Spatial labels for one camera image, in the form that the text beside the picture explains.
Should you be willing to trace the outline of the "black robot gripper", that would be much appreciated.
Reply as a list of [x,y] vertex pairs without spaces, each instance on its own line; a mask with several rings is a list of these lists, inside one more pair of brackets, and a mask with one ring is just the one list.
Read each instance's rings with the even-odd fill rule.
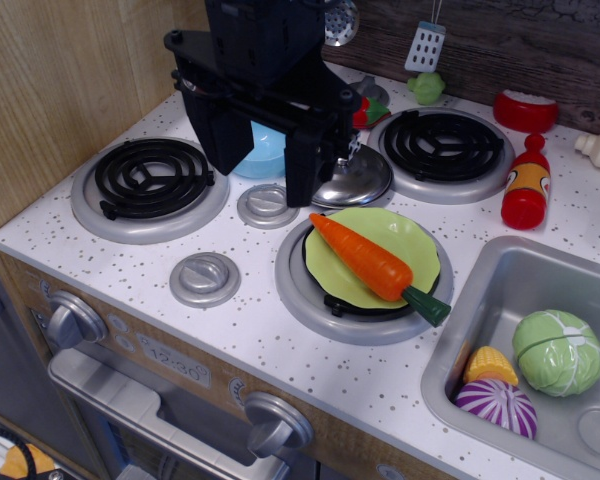
[[254,148],[251,122],[286,136],[287,205],[308,206],[332,180],[334,143],[354,143],[361,96],[325,64],[331,1],[208,1],[206,31],[174,29],[164,45],[208,161],[231,173]]

